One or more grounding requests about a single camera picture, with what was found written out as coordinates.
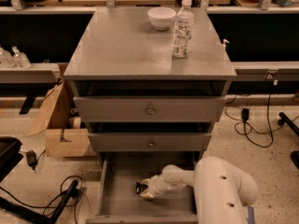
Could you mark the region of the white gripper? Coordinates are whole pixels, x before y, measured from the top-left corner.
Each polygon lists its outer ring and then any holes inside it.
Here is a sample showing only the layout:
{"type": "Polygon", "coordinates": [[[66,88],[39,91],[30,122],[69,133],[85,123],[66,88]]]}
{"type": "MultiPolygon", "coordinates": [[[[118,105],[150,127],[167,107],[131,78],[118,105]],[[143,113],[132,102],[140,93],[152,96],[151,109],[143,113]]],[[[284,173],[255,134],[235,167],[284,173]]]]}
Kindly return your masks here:
{"type": "Polygon", "coordinates": [[[148,190],[140,193],[140,196],[145,199],[154,199],[165,194],[170,187],[170,184],[164,180],[162,175],[155,175],[151,178],[146,178],[141,181],[142,185],[148,186],[148,190]]]}

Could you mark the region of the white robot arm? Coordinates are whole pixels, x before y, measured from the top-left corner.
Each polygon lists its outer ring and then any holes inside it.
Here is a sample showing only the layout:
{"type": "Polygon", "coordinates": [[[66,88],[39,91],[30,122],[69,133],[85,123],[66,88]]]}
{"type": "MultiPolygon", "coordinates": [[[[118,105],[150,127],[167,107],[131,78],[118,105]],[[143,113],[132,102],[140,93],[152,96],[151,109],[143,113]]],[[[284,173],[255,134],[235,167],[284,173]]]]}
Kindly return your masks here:
{"type": "Polygon", "coordinates": [[[198,224],[249,224],[245,207],[259,191],[254,178],[228,161],[202,158],[193,171],[166,165],[159,175],[141,181],[140,196],[158,198],[170,190],[193,188],[198,224]]]}

